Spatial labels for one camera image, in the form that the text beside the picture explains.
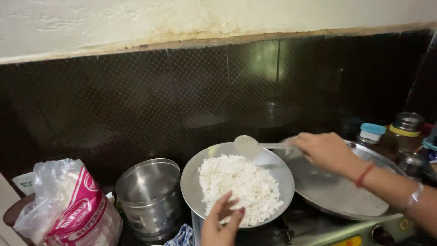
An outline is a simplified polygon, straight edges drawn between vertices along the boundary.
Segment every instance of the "plastic bag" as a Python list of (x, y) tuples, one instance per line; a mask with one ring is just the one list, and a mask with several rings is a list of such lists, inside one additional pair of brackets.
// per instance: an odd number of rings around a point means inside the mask
[(123, 222), (80, 160), (36, 163), (35, 201), (14, 229), (36, 245), (115, 246)]

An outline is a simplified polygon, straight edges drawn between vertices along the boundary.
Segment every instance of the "hand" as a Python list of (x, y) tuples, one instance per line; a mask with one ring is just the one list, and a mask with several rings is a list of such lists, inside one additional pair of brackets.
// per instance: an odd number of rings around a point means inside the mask
[[(226, 193), (212, 207), (209, 216), (205, 219), (201, 232), (202, 246), (234, 246), (238, 226), (243, 220), (244, 207), (232, 211), (230, 207), (237, 204), (238, 200), (228, 201), (232, 191)], [(220, 221), (231, 215), (229, 223), (223, 227)]]
[(357, 168), (357, 165), (362, 165), (364, 162), (352, 153), (336, 133), (300, 133), (297, 138), (289, 140), (288, 143), (303, 150), (305, 157), (314, 166), (329, 172), (345, 175), (347, 170)]

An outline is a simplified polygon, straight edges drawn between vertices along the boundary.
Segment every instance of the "white flattened rice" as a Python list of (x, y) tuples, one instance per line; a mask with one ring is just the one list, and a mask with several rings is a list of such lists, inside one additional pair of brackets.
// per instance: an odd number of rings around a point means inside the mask
[(245, 207), (240, 226), (256, 225), (268, 219), (284, 204), (279, 200), (278, 182), (268, 169), (255, 166), (239, 155), (222, 155), (204, 159), (198, 169), (199, 183), (206, 203), (205, 215), (209, 215), (214, 203), (232, 190), (232, 198), (239, 198), (233, 208)]

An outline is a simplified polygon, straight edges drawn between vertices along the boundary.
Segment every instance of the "red thread bracelet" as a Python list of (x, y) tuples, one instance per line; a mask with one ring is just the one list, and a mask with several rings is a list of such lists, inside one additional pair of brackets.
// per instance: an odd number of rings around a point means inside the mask
[(364, 177), (375, 167), (375, 164), (372, 162), (370, 166), (366, 168), (366, 170), (358, 177), (358, 179), (354, 182), (357, 188), (363, 186)]

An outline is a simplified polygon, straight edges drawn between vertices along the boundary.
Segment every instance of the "fingernail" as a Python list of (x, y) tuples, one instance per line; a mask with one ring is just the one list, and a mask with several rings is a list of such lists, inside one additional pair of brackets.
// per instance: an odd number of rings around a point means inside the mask
[(246, 209), (245, 209), (245, 207), (242, 207), (237, 212), (239, 212), (240, 214), (244, 215), (244, 212), (246, 212)]

